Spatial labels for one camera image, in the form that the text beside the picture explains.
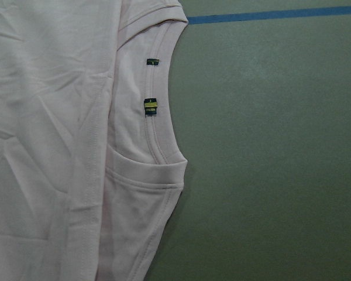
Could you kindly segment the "pink Snoopy t-shirt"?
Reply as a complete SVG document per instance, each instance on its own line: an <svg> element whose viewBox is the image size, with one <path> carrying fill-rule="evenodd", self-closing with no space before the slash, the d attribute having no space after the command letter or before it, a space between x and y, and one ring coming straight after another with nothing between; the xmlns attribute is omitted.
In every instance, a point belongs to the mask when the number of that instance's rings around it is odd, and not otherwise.
<svg viewBox="0 0 351 281"><path fill-rule="evenodd" d="M143 280L184 187L178 1L0 1L0 280Z"/></svg>

